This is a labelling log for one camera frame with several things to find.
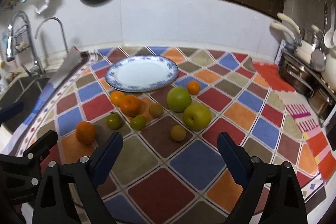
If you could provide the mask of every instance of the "kitchen counter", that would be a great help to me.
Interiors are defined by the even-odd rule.
[[[113,89],[104,76],[111,63],[140,54],[172,59],[178,64],[179,76],[172,85],[136,94],[142,101],[147,126],[135,132],[129,126],[129,117],[110,103]],[[216,149],[218,133],[227,131],[251,156],[273,164],[291,162],[302,188],[309,223],[317,223],[322,217],[319,204],[325,202],[326,196],[329,198],[328,185],[325,187],[292,114],[254,70],[250,56],[174,47],[104,48],[94,51],[92,56],[35,118],[18,156],[53,129],[58,132],[59,141],[42,163],[42,171],[51,160],[62,164],[75,162],[90,155],[110,136],[112,130],[106,126],[105,117],[110,112],[119,112],[124,121],[119,130],[124,138],[123,150],[105,184],[98,188],[115,219],[128,223],[194,223],[195,219],[220,223],[242,191]],[[208,105],[212,120],[204,130],[188,130],[186,139],[175,143],[169,132],[174,125],[183,125],[182,115],[169,110],[166,95],[173,86],[186,86],[191,80],[201,86],[193,101]],[[149,114],[148,106],[153,102],[163,105],[162,117],[153,118]],[[96,140],[90,146],[80,144],[74,135],[76,124],[83,120],[92,122],[97,131]],[[251,223],[258,222],[268,192],[269,185],[265,185]],[[75,189],[72,193],[80,202]],[[88,222],[85,212],[80,208],[78,211],[82,222]]]

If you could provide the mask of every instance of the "green apple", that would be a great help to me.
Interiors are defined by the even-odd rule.
[[[141,131],[146,126],[146,118],[143,115],[136,115],[134,118],[130,119],[129,124],[134,130]]]
[[[172,111],[183,112],[191,104],[191,96],[185,88],[177,86],[168,92],[167,104]]]
[[[106,117],[106,125],[112,129],[118,129],[123,124],[122,118],[118,113],[111,113]]]
[[[211,112],[207,106],[193,103],[185,109],[183,122],[191,130],[202,130],[211,122]]]

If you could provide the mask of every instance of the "metal screw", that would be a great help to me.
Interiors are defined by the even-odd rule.
[[[88,160],[89,160],[88,156],[83,156],[81,157],[80,162],[84,163],[84,162],[87,162]]]
[[[283,165],[286,166],[287,168],[292,167],[291,163],[289,161],[284,161]]]
[[[32,178],[31,179],[31,183],[32,183],[32,185],[34,185],[34,186],[36,186],[37,184],[38,184],[38,180],[37,180],[37,178]]]
[[[261,162],[261,159],[256,156],[253,156],[251,157],[251,161],[254,162],[255,164],[258,164]]]
[[[49,167],[54,167],[56,165],[56,161],[52,160],[48,163]]]

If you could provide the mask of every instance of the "orange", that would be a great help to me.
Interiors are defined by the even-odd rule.
[[[95,127],[89,122],[79,122],[76,126],[75,135],[77,140],[82,144],[92,144],[95,136]]]
[[[120,102],[125,96],[126,95],[124,93],[122,93],[119,90],[116,90],[110,94],[111,103],[114,104],[115,106],[120,106]]]
[[[120,101],[120,110],[128,117],[135,117],[139,114],[141,101],[134,95],[126,95]]]
[[[187,91],[189,94],[197,94],[199,93],[200,89],[200,84],[197,81],[190,81],[187,85]]]

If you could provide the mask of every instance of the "utensil rack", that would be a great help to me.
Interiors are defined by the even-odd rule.
[[[29,37],[28,37],[28,26],[25,24],[23,26],[21,26],[17,31],[16,33],[13,35],[13,39],[14,39],[14,48],[15,48],[15,54],[19,54],[23,51],[25,51],[26,49],[28,49],[30,47],[30,44],[29,44]],[[20,49],[18,50],[17,49],[17,46],[21,47],[20,44],[25,41],[28,46],[23,48],[23,49]]]

